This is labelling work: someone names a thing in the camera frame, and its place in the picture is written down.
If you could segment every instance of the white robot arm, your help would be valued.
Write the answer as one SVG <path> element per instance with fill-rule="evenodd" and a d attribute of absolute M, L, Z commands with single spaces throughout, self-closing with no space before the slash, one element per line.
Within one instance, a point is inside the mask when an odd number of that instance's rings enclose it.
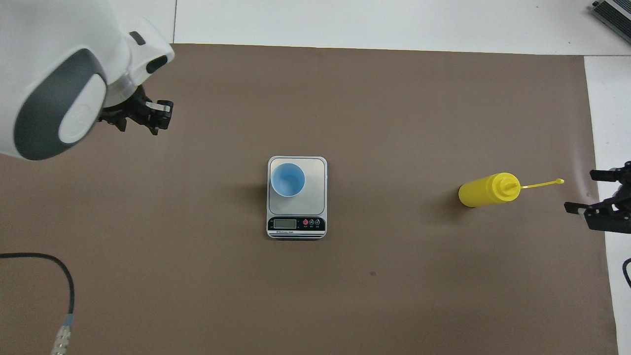
<path fill-rule="evenodd" d="M 97 121 L 126 118 L 157 135 L 173 103 L 141 84 L 174 52 L 147 21 L 119 23 L 103 0 L 0 4 L 0 153 L 42 160 L 77 144 Z"/>

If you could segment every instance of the cable connector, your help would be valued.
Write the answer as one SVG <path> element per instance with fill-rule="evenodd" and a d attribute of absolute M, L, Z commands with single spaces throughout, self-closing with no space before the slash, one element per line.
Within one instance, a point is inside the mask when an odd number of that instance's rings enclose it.
<path fill-rule="evenodd" d="M 70 313 L 66 315 L 64 324 L 59 328 L 57 337 L 55 338 L 55 344 L 52 346 L 50 355 L 65 355 L 68 351 L 68 344 L 70 344 L 70 326 L 72 325 L 74 316 Z"/>

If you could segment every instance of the white floor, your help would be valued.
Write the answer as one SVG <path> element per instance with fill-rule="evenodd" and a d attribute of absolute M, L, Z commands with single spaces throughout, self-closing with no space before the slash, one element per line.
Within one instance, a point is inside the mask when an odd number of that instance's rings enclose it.
<path fill-rule="evenodd" d="M 110 2 L 119 16 L 144 16 L 175 43 L 587 56 L 596 168 L 631 160 L 631 45 L 589 14 L 591 0 Z M 616 188 L 598 184 L 601 198 Z M 631 236 L 606 233 L 606 247 L 618 351 L 631 355 L 631 289 L 622 276 Z"/>

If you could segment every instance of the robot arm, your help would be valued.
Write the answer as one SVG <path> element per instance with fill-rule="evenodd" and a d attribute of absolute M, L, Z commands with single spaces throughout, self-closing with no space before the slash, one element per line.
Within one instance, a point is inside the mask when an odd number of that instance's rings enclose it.
<path fill-rule="evenodd" d="M 621 186 L 613 197 L 592 205 L 565 202 L 565 211 L 580 215 L 595 231 L 631 233 L 631 161 L 608 171 L 592 170 L 589 175 L 595 181 L 619 181 Z"/>
<path fill-rule="evenodd" d="M 9 0 L 0 11 L 0 153 L 41 160 L 97 121 L 126 118 L 156 135 L 173 103 L 141 84 L 174 52 L 146 21 L 118 23 L 107 1 Z"/>

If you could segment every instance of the black cable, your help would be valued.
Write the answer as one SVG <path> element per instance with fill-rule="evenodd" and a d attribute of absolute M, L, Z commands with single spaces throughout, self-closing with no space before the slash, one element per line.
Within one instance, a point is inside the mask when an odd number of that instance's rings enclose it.
<path fill-rule="evenodd" d="M 52 255 L 41 254 L 41 253 L 4 253 L 4 254 L 0 254 L 0 259 L 9 259 L 9 258 L 40 258 L 40 259 L 50 260 L 50 261 L 54 262 L 55 264 L 59 265 L 59 267 L 61 267 L 61 270 L 63 270 L 64 274 L 66 274 L 66 278 L 68 279 L 68 287 L 70 288 L 70 302 L 68 304 L 68 314 L 72 314 L 73 313 L 73 311 L 74 311 L 74 282 L 73 282 L 73 277 L 70 276 L 70 271 L 64 265 L 64 263 L 61 262 L 61 260 L 57 259 L 56 257 L 54 257 Z"/>
<path fill-rule="evenodd" d="M 629 272 L 627 271 L 627 265 L 631 263 L 631 259 L 626 259 L 625 262 L 622 263 L 622 274 L 625 276 L 629 287 L 631 287 L 631 279 L 629 279 Z"/>

